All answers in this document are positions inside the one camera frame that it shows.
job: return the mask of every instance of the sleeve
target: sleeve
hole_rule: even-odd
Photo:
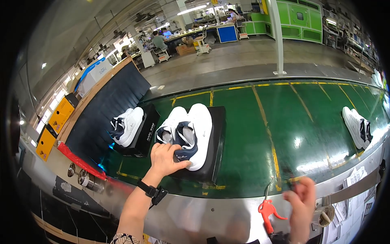
[[[134,238],[131,235],[124,234],[124,233],[117,233],[112,238],[110,244],[144,244],[144,242],[138,241],[137,238]]]

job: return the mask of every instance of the wooden board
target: wooden board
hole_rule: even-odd
[[[119,62],[116,66],[114,66],[106,75],[104,75],[92,88],[88,91],[87,94],[80,100],[77,107],[70,115],[68,121],[64,124],[63,129],[58,134],[55,146],[58,146],[58,141],[66,142],[70,132],[73,129],[74,124],[76,123],[78,117],[84,111],[88,103],[92,100],[92,98],[100,91],[100,89],[111,79],[112,76],[116,75],[119,70],[121,70],[124,66],[133,62],[131,57],[127,57]]]

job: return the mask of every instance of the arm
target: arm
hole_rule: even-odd
[[[142,179],[142,182],[157,188],[164,176],[190,165],[191,162],[188,160],[178,163],[173,161],[173,154],[175,150],[179,149],[181,149],[179,145],[154,144],[150,155],[152,166]],[[150,197],[145,195],[143,190],[136,187],[123,206],[117,233],[125,233],[142,240],[144,219],[151,200]]]
[[[314,181],[303,177],[294,191],[283,193],[292,206],[290,216],[290,243],[306,243],[309,240],[310,223],[316,208],[316,189]]]

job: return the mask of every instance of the yellow sign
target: yellow sign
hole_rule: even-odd
[[[264,14],[268,15],[268,9],[267,9],[266,0],[261,0],[261,4],[262,4],[262,7],[263,7]]]

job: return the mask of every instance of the wrist strap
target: wrist strap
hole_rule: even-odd
[[[151,185],[146,185],[145,183],[142,182],[142,179],[139,178],[137,182],[137,186],[141,188],[145,192],[145,195],[147,195],[150,198],[154,198],[158,194],[158,190],[151,186]]]

